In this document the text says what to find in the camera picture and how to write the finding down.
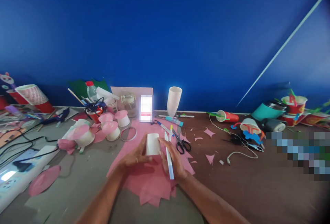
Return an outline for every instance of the stack of paper cups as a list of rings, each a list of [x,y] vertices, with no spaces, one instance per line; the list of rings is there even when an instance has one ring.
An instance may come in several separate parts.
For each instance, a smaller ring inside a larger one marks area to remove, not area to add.
[[[51,113],[55,109],[49,103],[46,95],[36,85],[23,85],[16,87],[15,90],[30,104],[35,106],[43,113]]]
[[[172,86],[168,92],[167,99],[167,114],[175,116],[176,110],[179,107],[182,89],[180,87]]]

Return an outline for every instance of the scissors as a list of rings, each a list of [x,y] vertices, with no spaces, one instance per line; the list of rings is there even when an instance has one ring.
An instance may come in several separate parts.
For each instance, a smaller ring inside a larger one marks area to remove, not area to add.
[[[176,149],[179,151],[180,154],[184,154],[185,153],[185,150],[187,152],[190,152],[191,151],[191,145],[186,142],[185,140],[181,140],[180,139],[180,133],[179,135],[177,135],[177,133],[174,131],[174,129],[172,130],[172,132],[174,133],[175,137],[176,137]]]

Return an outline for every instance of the cable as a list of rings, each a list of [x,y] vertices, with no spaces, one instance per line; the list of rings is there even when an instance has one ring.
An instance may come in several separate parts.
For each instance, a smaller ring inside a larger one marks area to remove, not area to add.
[[[229,133],[229,134],[236,135],[236,136],[239,137],[239,139],[241,140],[241,138],[240,138],[239,135],[237,135],[237,134],[235,134],[235,133],[231,133],[231,132],[229,132],[229,131],[227,131],[227,130],[224,130],[224,129],[222,129],[222,128],[219,128],[217,125],[215,125],[215,124],[212,122],[212,120],[211,120],[211,115],[209,115],[209,118],[210,118],[211,123],[212,123],[214,126],[216,126],[218,129],[221,129],[222,131],[225,131],[225,132],[227,132],[227,133]],[[242,147],[246,147],[246,148],[249,149],[251,152],[253,152],[253,151],[252,151],[250,148],[248,148],[247,145],[245,145],[243,142],[242,142],[242,145],[241,145],[241,146],[242,146]],[[255,152],[253,152],[254,155],[255,155],[255,157],[248,156],[248,155],[246,155],[246,154],[244,154],[244,153],[241,153],[241,152],[232,152],[232,153],[227,157],[227,163],[228,163],[228,165],[230,165],[229,157],[232,156],[234,153],[240,153],[240,154],[242,154],[242,155],[244,155],[244,156],[246,156],[246,157],[249,157],[249,158],[251,158],[251,159],[257,159],[257,158],[258,158],[258,155],[257,155]]]

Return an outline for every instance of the white cup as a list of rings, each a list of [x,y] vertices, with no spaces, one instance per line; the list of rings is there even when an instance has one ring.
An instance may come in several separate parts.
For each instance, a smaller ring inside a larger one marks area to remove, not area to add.
[[[161,146],[159,144],[159,134],[148,134],[147,135],[147,145],[145,149],[145,155],[159,155],[159,151],[161,150]]]

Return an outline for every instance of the phone screen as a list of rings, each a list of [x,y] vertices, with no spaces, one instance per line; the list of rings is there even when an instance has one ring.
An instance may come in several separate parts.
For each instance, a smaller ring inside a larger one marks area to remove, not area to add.
[[[152,122],[152,95],[141,95],[140,98],[140,122]]]

